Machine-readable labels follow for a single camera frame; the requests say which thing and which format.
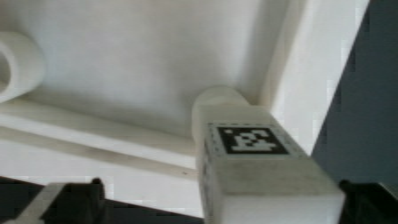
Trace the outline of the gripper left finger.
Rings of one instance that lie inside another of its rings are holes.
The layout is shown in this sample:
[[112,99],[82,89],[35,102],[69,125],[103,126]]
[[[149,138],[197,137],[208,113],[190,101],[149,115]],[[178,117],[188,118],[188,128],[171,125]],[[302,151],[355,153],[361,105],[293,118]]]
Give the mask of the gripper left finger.
[[50,183],[11,224],[108,224],[105,184]]

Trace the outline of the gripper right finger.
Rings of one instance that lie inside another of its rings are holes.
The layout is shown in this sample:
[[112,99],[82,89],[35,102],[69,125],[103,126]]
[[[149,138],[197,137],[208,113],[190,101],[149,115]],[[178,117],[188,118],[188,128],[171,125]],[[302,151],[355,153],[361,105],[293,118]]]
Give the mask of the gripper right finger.
[[345,205],[338,224],[398,224],[398,189],[382,183],[339,182]]

